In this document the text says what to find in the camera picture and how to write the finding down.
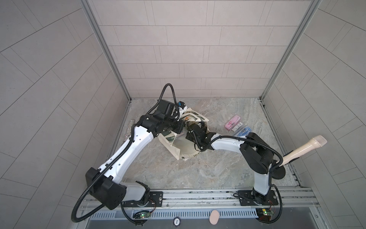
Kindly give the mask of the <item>floral canvas tote bag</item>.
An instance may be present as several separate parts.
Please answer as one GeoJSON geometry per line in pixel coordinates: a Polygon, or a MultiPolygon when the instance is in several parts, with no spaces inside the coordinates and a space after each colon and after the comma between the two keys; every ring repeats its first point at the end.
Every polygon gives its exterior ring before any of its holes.
{"type": "Polygon", "coordinates": [[[158,139],[177,160],[182,159],[186,161],[200,154],[200,151],[195,150],[194,143],[185,138],[187,126],[192,123],[197,123],[199,125],[204,123],[205,126],[208,127],[209,119],[193,109],[188,108],[182,114],[181,120],[183,120],[185,124],[182,133],[176,134],[173,131],[165,131],[159,134],[158,139]]]}

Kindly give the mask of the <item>pink compass set case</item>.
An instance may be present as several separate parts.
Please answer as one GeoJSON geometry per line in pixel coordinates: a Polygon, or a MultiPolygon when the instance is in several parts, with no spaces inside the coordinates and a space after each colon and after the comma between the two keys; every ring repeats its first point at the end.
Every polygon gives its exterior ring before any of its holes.
{"type": "Polygon", "coordinates": [[[238,116],[237,114],[235,116],[233,116],[229,121],[227,121],[225,123],[225,129],[230,131],[232,130],[241,120],[241,117],[238,116]]]}

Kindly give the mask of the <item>clear plastic stationery box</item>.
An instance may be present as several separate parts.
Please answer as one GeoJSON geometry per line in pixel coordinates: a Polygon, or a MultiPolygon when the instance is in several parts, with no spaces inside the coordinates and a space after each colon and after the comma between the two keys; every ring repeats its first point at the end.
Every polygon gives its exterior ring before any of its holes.
{"type": "Polygon", "coordinates": [[[241,122],[238,122],[232,129],[231,129],[231,131],[232,132],[236,132],[238,129],[240,129],[241,128],[241,126],[243,125],[243,123],[241,123],[241,122]]]}

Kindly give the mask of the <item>blue plastic case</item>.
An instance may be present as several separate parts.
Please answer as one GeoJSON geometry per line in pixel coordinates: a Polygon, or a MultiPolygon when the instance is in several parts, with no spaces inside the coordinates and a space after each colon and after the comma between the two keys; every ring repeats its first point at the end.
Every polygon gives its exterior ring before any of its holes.
{"type": "Polygon", "coordinates": [[[246,137],[250,132],[252,131],[252,129],[249,126],[244,126],[242,127],[235,136],[237,137],[246,137]]]}

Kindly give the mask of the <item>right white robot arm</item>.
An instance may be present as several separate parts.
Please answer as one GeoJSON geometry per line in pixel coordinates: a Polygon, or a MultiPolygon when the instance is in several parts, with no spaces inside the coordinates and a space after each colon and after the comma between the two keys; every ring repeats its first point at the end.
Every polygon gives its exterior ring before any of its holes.
{"type": "Polygon", "coordinates": [[[189,124],[186,139],[196,145],[200,152],[206,150],[226,150],[240,153],[254,171],[253,198],[266,201],[271,189],[271,173],[283,162],[282,156],[264,142],[257,134],[247,137],[220,135],[205,132],[198,124],[189,124]]]}

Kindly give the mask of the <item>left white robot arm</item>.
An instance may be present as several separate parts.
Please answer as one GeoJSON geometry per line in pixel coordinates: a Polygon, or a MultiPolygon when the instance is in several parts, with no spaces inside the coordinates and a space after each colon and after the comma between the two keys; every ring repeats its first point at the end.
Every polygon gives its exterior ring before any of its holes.
{"type": "Polygon", "coordinates": [[[123,183],[123,176],[142,149],[159,134],[164,131],[182,132],[184,122],[180,118],[186,110],[184,102],[174,105],[161,100],[152,114],[142,115],[131,129],[129,139],[117,152],[98,169],[90,168],[86,172],[86,182],[90,187],[88,193],[110,210],[126,201],[145,204],[149,187],[141,182],[123,183]]]}

